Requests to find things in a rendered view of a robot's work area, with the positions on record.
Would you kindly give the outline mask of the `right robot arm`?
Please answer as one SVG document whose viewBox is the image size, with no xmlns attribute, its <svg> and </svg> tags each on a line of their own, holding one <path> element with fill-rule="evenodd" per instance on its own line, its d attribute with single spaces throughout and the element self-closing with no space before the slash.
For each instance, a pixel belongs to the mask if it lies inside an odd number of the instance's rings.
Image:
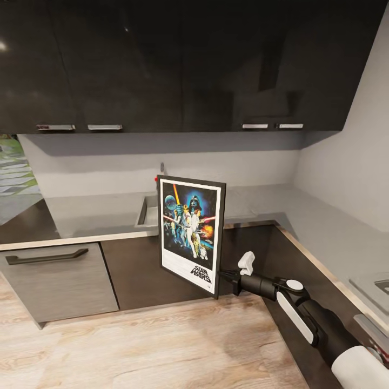
<svg viewBox="0 0 389 389">
<path fill-rule="evenodd" d="M 389 370 L 344 328 L 333 311 L 311 299 L 299 281 L 254 273 L 254 260 L 254 254 L 248 252 L 239 261 L 240 271 L 220 269 L 217 273 L 233 284 L 236 296 L 243 289 L 277 299 L 310 345 L 319 350 L 342 389 L 389 389 Z"/>
</svg>

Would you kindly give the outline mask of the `poster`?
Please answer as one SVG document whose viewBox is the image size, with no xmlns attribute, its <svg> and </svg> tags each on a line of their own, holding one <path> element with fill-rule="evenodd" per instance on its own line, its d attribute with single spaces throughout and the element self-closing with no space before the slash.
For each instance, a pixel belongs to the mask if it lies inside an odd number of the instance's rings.
<svg viewBox="0 0 389 389">
<path fill-rule="evenodd" d="M 226 183 L 156 180 L 159 267 L 218 300 Z"/>
</svg>

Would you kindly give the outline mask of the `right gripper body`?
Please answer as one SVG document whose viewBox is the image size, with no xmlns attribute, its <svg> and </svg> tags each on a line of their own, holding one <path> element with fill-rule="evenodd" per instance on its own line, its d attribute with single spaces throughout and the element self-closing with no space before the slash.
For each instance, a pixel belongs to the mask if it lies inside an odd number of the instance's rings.
<svg viewBox="0 0 389 389">
<path fill-rule="evenodd" d="M 252 294 L 257 294 L 260 296 L 260 287 L 261 281 L 263 281 L 263 277 L 261 274 L 252 273 L 248 274 L 240 274 L 242 270 L 237 271 L 235 278 L 232 281 L 233 284 L 233 294 L 239 296 L 241 290 L 249 291 Z"/>
</svg>

